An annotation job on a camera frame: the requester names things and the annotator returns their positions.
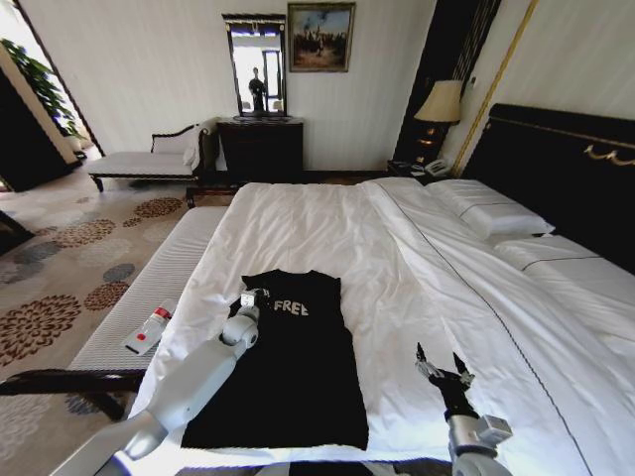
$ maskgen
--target bench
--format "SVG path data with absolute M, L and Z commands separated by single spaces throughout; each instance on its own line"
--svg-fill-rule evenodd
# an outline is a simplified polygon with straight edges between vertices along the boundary
M 188 151 L 189 160 L 184 162 Z M 220 152 L 216 120 L 190 125 L 174 134 L 153 134 L 150 152 L 117 152 L 88 162 L 84 170 L 103 191 L 101 179 L 195 180 L 215 171 Z
M 22 372 L 0 383 L 0 395 L 80 394 L 111 419 L 125 409 L 109 394 L 137 392 L 155 349 L 135 355 L 121 341 L 164 299 L 179 300 L 226 206 L 188 211 L 65 370 Z

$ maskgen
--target framed painting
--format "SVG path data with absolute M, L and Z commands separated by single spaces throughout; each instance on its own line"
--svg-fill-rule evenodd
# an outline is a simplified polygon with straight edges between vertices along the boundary
M 347 72 L 354 3 L 290 3 L 291 72 Z

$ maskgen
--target wooden bed frame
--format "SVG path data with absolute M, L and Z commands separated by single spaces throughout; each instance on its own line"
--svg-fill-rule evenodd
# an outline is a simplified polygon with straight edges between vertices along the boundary
M 635 121 L 495 104 L 461 177 L 635 274 Z

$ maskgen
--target green leaves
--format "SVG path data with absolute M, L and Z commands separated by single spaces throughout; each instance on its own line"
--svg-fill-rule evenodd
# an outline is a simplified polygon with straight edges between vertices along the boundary
M 55 74 L 36 59 L 29 57 L 24 47 L 6 38 L 0 40 L 0 43 L 36 93 L 49 116 L 56 122 L 60 132 L 67 136 L 82 138 L 75 127 L 72 112 L 64 107 L 64 99 L 59 95 L 60 89 L 49 80 L 49 74 Z M 64 119 L 65 125 L 62 125 L 59 119 Z

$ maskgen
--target floor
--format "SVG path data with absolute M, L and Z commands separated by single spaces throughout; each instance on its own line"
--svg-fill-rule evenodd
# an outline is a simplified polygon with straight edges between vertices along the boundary
M 69 364 L 188 211 L 186 186 L 106 178 L 99 193 L 79 168 L 26 192 L 0 193 L 0 209 L 37 235 L 0 257 L 0 381 Z M 227 205 L 231 198 L 198 197 L 196 204 Z M 67 395 L 0 397 L 0 416 L 3 475 L 49 474 L 109 423 L 83 399 Z M 433 461 L 410 466 L 402 469 L 449 474 L 446 464 Z

